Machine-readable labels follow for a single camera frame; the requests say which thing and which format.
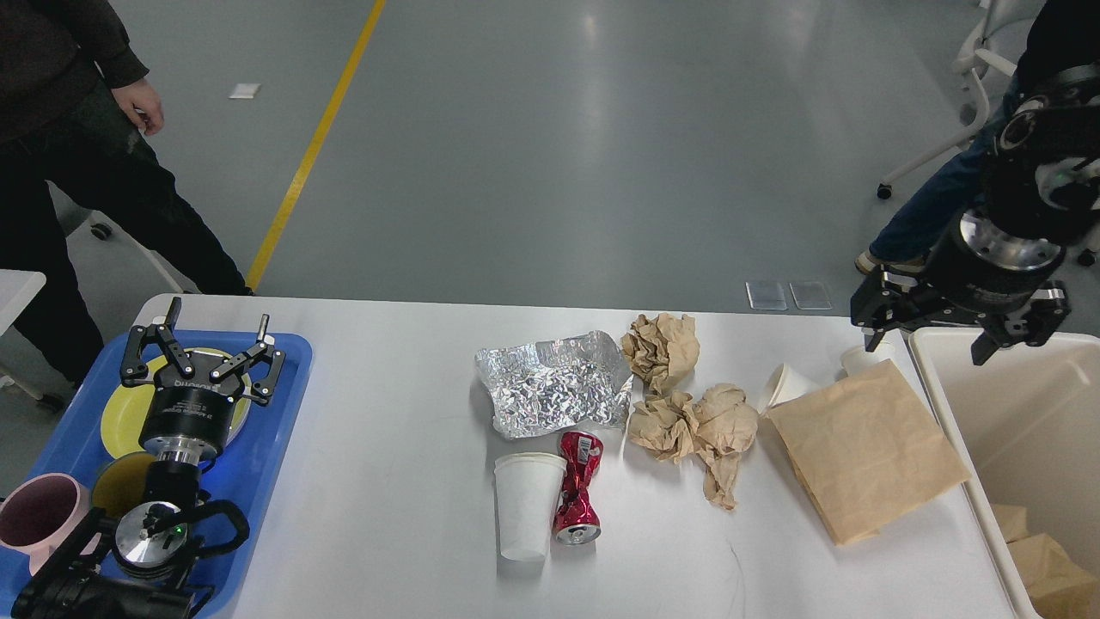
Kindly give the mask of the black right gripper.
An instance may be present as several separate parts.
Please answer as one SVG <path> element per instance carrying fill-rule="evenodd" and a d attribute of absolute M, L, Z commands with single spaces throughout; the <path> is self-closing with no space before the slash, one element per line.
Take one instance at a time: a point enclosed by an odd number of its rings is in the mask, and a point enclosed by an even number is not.
<path fill-rule="evenodd" d="M 1045 237 L 1007 234 L 978 209 L 952 218 L 924 270 L 875 267 L 850 297 L 850 322 L 875 352 L 888 332 L 914 332 L 932 322 L 978 322 L 974 365 L 1016 344 L 1042 347 L 1072 312 L 1064 281 L 1053 274 L 1066 257 Z"/>

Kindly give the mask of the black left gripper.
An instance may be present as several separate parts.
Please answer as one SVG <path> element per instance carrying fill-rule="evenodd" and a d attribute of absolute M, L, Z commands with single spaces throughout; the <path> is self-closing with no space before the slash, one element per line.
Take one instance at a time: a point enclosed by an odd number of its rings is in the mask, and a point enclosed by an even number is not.
<path fill-rule="evenodd" d="M 186 352 L 174 333 L 182 313 L 182 298 L 173 298 L 162 322 L 134 327 L 127 336 L 120 365 L 123 387 L 153 385 L 138 442 L 158 458 L 213 461 L 226 451 L 237 399 L 248 399 L 267 407 L 278 387 L 286 355 L 276 349 L 267 328 L 270 316 L 261 316 L 255 344 L 235 356 L 200 360 L 197 352 Z M 168 361 L 165 367 L 150 373 L 142 353 L 157 345 Z M 251 382 L 248 372 L 267 365 L 262 380 Z"/>

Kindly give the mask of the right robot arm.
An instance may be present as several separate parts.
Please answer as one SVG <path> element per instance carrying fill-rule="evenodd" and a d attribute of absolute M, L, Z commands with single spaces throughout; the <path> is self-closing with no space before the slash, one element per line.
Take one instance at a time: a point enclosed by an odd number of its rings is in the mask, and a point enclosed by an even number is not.
<path fill-rule="evenodd" d="M 952 217 L 923 270 L 875 267 L 853 294 L 865 350 L 891 330 L 942 324 L 981 329 L 976 365 L 1045 345 L 1070 314 L 1054 273 L 1097 223 L 1097 64 L 1041 82 L 993 142 L 985 200 Z"/>

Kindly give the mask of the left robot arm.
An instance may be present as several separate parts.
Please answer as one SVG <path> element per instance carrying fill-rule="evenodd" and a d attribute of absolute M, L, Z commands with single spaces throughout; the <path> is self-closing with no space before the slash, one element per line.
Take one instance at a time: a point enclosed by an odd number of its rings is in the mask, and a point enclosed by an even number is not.
<path fill-rule="evenodd" d="M 250 540 L 248 513 L 205 491 L 204 473 L 223 457 L 240 404 L 271 404 L 286 355 L 270 316 L 235 355 L 185 349 L 180 313 L 174 297 L 160 320 L 132 328 L 120 361 L 120 388 L 150 393 L 138 502 L 111 516 L 61 473 L 4 498 L 3 545 L 28 553 L 30 568 L 13 618 L 193 618 L 217 590 L 190 583 L 193 571 Z"/>

